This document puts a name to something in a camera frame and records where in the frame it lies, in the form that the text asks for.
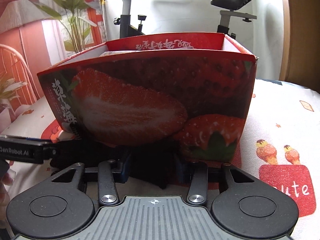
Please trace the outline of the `person's hand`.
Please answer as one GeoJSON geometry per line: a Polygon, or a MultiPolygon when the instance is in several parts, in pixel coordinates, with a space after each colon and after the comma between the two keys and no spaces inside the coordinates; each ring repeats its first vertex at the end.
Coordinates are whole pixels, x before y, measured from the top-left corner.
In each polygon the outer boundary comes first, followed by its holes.
{"type": "Polygon", "coordinates": [[[12,164],[12,161],[7,162],[1,159],[1,219],[5,217],[6,208],[10,202],[5,186],[11,186],[16,177],[16,172],[10,168],[12,164]]]}

